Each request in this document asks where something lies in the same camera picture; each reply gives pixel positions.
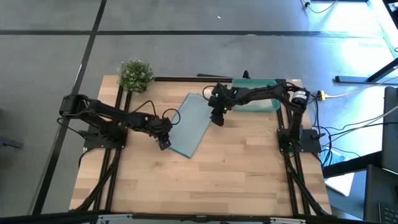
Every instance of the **potted plant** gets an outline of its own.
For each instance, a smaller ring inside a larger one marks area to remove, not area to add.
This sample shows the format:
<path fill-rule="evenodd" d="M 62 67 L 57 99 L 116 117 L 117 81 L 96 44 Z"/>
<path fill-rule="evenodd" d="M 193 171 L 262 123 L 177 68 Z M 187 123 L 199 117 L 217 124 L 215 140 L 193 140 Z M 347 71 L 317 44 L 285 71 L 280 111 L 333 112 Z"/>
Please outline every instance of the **potted plant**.
<path fill-rule="evenodd" d="M 119 69 L 119 84 L 127 91 L 143 93 L 154 80 L 154 71 L 149 63 L 129 59 Z"/>

